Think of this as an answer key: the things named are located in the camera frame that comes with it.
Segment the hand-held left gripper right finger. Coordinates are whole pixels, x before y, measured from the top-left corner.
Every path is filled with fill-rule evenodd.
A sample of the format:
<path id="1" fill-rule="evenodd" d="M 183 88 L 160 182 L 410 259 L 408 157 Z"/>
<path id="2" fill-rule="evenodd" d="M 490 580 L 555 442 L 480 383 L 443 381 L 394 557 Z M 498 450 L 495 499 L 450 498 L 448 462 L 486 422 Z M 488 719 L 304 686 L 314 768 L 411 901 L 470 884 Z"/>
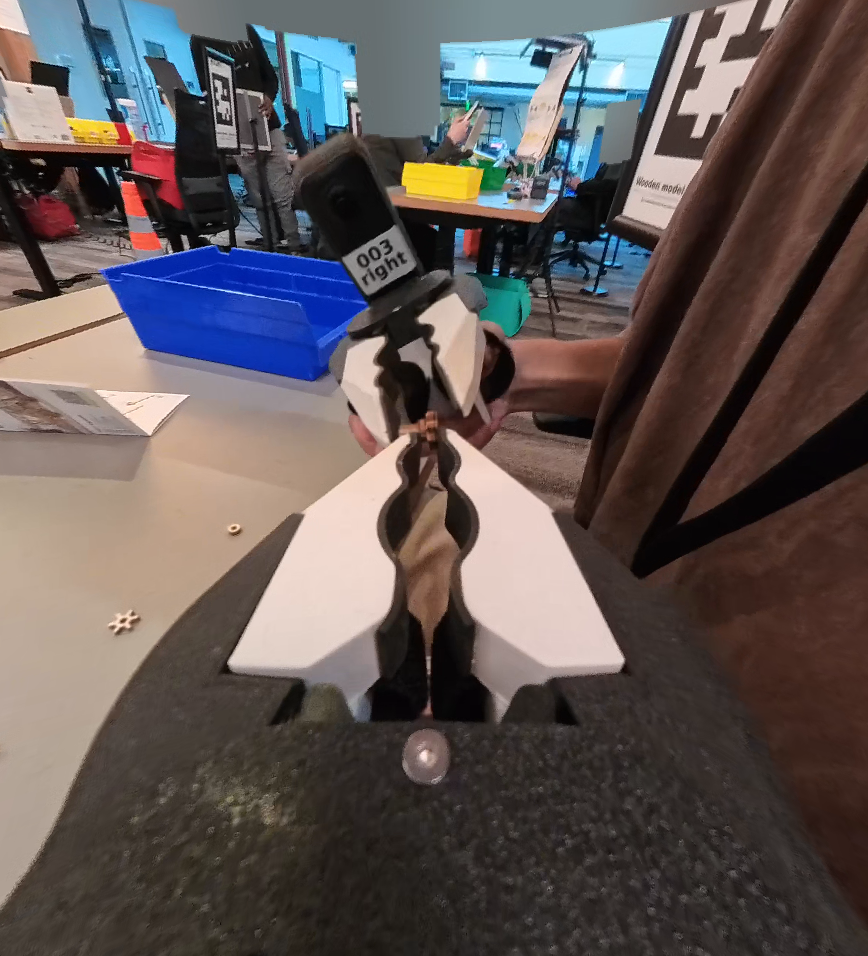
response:
<path id="1" fill-rule="evenodd" d="M 500 721 L 524 687 L 619 674 L 625 659 L 547 504 L 457 432 L 439 441 L 458 548 L 434 636 L 434 717 Z"/>

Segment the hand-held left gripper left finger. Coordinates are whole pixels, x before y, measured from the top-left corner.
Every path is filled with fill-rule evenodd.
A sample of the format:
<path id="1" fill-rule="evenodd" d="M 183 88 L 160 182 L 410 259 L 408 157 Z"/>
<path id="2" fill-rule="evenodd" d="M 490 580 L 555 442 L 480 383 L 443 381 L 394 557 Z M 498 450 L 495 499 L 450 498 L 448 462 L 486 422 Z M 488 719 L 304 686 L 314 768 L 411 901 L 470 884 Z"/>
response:
<path id="1" fill-rule="evenodd" d="M 427 451 L 397 439 L 304 510 L 228 659 L 232 673 L 334 687 L 356 716 L 421 715 L 423 630 L 397 550 Z"/>

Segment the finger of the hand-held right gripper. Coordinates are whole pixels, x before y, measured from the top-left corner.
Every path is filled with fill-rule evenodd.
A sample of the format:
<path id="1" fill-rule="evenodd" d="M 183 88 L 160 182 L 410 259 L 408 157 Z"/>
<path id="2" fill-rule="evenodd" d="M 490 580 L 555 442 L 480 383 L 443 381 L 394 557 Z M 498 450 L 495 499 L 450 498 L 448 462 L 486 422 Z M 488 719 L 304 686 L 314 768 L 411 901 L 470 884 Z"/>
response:
<path id="1" fill-rule="evenodd" d="M 397 346 L 388 337 L 345 336 L 340 388 L 380 448 L 424 420 L 432 396 L 432 355 L 422 338 Z"/>
<path id="2" fill-rule="evenodd" d="M 488 418 L 481 391 L 487 337 L 461 297 L 448 294 L 419 317 L 421 337 L 412 342 L 412 364 L 427 384 L 425 410 L 464 418 L 473 410 Z"/>

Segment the small wooden gear part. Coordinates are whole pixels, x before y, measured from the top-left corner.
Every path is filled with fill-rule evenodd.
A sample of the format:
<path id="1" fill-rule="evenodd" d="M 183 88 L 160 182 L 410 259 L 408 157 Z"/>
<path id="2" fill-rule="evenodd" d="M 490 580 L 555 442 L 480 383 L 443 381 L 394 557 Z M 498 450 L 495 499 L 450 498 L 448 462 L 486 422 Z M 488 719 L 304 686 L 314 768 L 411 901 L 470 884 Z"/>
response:
<path id="1" fill-rule="evenodd" d="M 440 445 L 440 417 L 435 411 L 427 411 L 415 422 L 403 424 L 399 428 L 399 435 L 411 436 L 420 442 L 425 453 L 433 454 Z"/>

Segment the person's right forearm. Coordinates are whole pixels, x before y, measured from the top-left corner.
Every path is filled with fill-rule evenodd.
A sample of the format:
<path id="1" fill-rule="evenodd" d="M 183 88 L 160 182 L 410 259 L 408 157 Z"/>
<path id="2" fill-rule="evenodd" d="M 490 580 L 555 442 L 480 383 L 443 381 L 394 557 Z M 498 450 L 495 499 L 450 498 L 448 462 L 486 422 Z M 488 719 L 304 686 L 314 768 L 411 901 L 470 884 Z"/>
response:
<path id="1" fill-rule="evenodd" d="M 510 407 L 594 420 L 625 344 L 624 336 L 520 343 Z"/>

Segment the grey desk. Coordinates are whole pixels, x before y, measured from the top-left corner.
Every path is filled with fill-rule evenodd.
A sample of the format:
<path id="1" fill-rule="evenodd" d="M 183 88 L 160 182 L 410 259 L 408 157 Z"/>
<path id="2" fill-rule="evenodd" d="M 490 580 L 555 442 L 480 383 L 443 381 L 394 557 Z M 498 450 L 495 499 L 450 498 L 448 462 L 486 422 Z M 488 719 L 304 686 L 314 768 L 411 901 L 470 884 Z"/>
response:
<path id="1" fill-rule="evenodd" d="M 269 535 L 363 458 L 324 379 L 142 352 L 126 318 L 0 377 L 188 399 L 153 438 L 0 435 L 0 954 L 445 954 L 391 726 L 275 723 L 226 671 Z M 107 623 L 134 610 L 114 636 Z"/>

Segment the green bucket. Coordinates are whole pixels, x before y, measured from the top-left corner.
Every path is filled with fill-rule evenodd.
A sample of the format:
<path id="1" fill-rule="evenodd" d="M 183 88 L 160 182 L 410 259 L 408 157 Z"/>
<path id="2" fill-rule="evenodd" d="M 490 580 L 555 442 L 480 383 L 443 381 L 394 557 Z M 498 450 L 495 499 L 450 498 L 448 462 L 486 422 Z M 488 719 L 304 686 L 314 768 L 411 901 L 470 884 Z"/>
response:
<path id="1" fill-rule="evenodd" d="M 481 283 L 487 304 L 480 310 L 480 320 L 492 323 L 511 339 L 523 328 L 531 312 L 531 295 L 521 280 L 499 275 L 470 272 L 470 277 Z"/>

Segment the yellow plastic bin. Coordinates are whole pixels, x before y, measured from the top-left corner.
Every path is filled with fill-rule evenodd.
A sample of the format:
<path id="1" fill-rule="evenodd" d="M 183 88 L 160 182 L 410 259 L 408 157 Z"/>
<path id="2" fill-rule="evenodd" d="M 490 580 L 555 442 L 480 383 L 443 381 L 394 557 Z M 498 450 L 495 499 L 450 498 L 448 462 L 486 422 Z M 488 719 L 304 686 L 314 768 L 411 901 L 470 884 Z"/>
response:
<path id="1" fill-rule="evenodd" d="M 401 184 L 408 196 L 471 202 L 479 196 L 483 176 L 478 166 L 406 162 Z"/>
<path id="2" fill-rule="evenodd" d="M 124 122 L 67 118 L 74 141 L 86 145 L 131 146 L 135 138 Z"/>

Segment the person's khaki pants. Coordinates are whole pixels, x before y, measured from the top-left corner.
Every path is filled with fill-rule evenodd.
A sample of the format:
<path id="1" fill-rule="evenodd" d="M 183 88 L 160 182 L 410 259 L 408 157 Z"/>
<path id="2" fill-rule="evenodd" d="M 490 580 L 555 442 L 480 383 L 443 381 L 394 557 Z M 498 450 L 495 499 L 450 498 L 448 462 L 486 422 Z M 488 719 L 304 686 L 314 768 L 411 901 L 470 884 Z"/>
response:
<path id="1" fill-rule="evenodd" d="M 446 529 L 447 503 L 445 490 L 426 489 L 397 553 L 406 576 L 408 610 L 420 624 L 427 655 L 432 652 L 436 629 L 447 612 L 451 570 L 459 553 Z"/>

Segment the black office chair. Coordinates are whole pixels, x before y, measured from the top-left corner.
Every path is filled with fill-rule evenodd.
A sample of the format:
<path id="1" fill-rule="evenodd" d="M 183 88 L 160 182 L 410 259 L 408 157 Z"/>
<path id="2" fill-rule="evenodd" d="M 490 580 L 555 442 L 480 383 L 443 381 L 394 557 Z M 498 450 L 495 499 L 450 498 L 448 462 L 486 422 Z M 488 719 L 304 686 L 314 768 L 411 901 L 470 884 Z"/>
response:
<path id="1" fill-rule="evenodd" d="M 230 189 L 225 156 L 216 146 L 210 101 L 186 89 L 173 90 L 173 98 L 175 177 L 183 233 L 190 247 L 208 245 L 209 236 L 226 233 L 222 251 L 229 252 L 237 245 L 240 212 Z"/>

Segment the red chair cover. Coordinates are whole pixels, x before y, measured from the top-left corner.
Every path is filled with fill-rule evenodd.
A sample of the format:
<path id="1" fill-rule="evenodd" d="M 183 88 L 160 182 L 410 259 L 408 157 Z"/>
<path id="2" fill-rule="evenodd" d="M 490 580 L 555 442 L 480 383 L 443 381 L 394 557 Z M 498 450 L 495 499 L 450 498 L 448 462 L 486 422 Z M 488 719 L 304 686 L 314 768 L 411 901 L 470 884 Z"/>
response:
<path id="1" fill-rule="evenodd" d="M 176 156 L 172 146 L 161 146 L 137 139 L 132 144 L 131 170 L 155 180 L 156 197 L 165 205 L 184 209 L 184 201 L 177 185 Z"/>

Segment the orange traffic cone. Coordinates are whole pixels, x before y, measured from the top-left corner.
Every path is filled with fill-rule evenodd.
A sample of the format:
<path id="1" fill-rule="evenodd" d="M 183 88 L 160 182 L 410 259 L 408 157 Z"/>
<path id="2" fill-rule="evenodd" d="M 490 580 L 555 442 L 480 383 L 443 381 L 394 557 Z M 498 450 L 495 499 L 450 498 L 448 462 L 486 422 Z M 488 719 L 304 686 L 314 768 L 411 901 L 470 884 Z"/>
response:
<path id="1" fill-rule="evenodd" d="M 135 259 L 163 256 L 164 247 L 154 230 L 138 186 L 132 181 L 123 180 L 120 189 L 129 230 L 129 242 Z"/>

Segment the tall wooden model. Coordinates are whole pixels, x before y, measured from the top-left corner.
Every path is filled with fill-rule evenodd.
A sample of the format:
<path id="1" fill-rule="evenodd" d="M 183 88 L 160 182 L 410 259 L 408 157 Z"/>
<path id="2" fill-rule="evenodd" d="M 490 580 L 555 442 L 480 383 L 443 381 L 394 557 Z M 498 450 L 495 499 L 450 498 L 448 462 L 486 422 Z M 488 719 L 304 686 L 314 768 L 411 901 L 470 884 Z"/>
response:
<path id="1" fill-rule="evenodd" d="M 518 161 L 536 165 L 547 154 L 562 115 L 564 95 L 586 48 L 587 43 L 581 42 L 552 55 L 546 75 L 528 104 L 523 136 L 514 152 Z"/>

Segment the wooden top table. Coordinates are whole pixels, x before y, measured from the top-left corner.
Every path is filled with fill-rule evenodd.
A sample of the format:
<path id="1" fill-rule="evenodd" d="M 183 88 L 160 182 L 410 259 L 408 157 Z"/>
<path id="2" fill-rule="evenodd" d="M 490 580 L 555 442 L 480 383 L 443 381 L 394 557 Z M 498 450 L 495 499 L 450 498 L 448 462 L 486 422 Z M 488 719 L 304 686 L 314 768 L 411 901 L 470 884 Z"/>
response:
<path id="1" fill-rule="evenodd" d="M 122 225 L 127 219 L 120 190 L 120 175 L 130 168 L 131 145 L 99 145 L 66 142 L 0 139 L 0 239 L 13 240 L 34 276 L 38 290 L 17 290 L 14 295 L 28 301 L 57 297 L 76 284 L 75 277 L 58 281 L 42 248 L 24 221 L 11 187 L 12 161 L 56 161 L 64 168 L 93 167 L 104 171 Z"/>

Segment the white cardboard box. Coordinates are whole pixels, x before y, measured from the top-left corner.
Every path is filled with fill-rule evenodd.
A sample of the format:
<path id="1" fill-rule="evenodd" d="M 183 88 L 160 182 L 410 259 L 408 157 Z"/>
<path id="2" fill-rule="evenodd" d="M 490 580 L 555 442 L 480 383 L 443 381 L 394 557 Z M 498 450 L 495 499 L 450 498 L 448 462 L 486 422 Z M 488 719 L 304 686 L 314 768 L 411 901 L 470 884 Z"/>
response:
<path id="1" fill-rule="evenodd" d="M 56 89 L 6 78 L 1 83 L 4 113 L 14 138 L 21 142 L 75 143 Z"/>

